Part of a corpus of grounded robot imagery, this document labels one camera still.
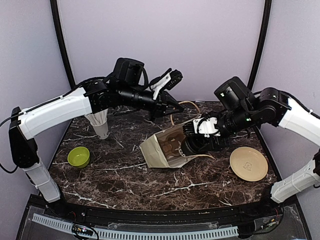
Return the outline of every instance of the dark marble surface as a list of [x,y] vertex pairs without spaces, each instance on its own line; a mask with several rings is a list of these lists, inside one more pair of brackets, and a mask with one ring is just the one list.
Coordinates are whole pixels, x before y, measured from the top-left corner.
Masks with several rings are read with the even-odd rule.
[[[198,103],[202,112],[222,109],[220,103]],[[276,182],[269,164],[268,174],[259,182],[237,177],[229,164],[231,152],[252,147],[266,154],[253,130],[233,136],[232,146],[211,152],[216,158],[193,159],[182,168],[148,168],[139,145],[152,134],[171,126],[169,117],[150,122],[148,113],[139,111],[112,115],[110,136],[100,140],[84,117],[73,120],[50,168],[70,203],[142,211],[198,210],[256,202],[265,186]],[[173,116],[176,123],[194,118],[196,110],[186,105],[184,113]],[[68,164],[69,151],[84,146],[90,150],[90,163],[83,169]]]

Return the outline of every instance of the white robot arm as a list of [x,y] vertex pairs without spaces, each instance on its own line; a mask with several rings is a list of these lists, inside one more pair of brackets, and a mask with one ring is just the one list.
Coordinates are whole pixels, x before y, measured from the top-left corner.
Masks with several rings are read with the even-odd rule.
[[[142,72],[145,82],[139,85]],[[13,162],[28,175],[44,199],[54,203],[62,198],[62,192],[38,156],[35,136],[67,120],[117,106],[149,111],[151,121],[180,113],[183,108],[165,90],[171,90],[182,78],[181,72],[170,68],[148,83],[142,62],[119,58],[107,77],[87,79],[70,92],[31,108],[16,107],[7,119],[11,120],[9,140]]]
[[[320,117],[294,96],[275,88],[266,88],[259,97],[238,78],[222,84],[214,94],[226,111],[209,112],[183,126],[186,135],[180,146],[183,155],[196,155],[229,145],[228,136],[264,123],[291,130],[320,146]],[[277,204],[320,183],[320,152],[302,169],[274,183],[267,197]]]

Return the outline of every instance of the gray wall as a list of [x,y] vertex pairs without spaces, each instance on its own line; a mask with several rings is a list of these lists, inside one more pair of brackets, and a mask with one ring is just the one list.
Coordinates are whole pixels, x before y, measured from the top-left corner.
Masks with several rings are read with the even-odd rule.
[[[60,57],[50,1],[0,1],[0,122],[11,110],[31,107],[70,89]],[[36,137],[48,165],[66,129],[56,126]],[[0,128],[0,162],[12,170],[9,124]],[[0,239],[16,238],[30,193],[36,193],[22,170],[0,169]]]
[[[275,87],[292,93],[320,114],[320,1],[273,1],[265,48],[254,90]],[[283,178],[296,172],[319,147],[270,125],[262,127]],[[320,191],[298,194],[313,239],[320,239]]]
[[145,63],[149,78],[168,68],[183,81],[178,100],[215,100],[237,75],[247,81],[264,1],[60,0],[64,37],[77,82],[109,74],[119,57]]

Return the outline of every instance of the beige plate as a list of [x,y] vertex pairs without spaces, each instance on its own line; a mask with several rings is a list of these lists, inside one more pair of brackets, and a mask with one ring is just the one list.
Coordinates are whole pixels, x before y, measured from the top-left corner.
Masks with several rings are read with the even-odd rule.
[[268,172],[268,163],[261,152],[252,147],[239,147],[230,155],[230,165],[234,173],[243,180],[256,182]]

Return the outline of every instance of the brown paper bag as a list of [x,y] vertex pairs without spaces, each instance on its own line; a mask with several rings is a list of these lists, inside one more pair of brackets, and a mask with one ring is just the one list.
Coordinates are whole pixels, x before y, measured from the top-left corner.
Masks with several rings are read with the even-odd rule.
[[185,139],[182,126],[187,122],[189,121],[157,132],[140,144],[149,168],[181,168],[196,158],[183,157],[179,154],[179,145]]

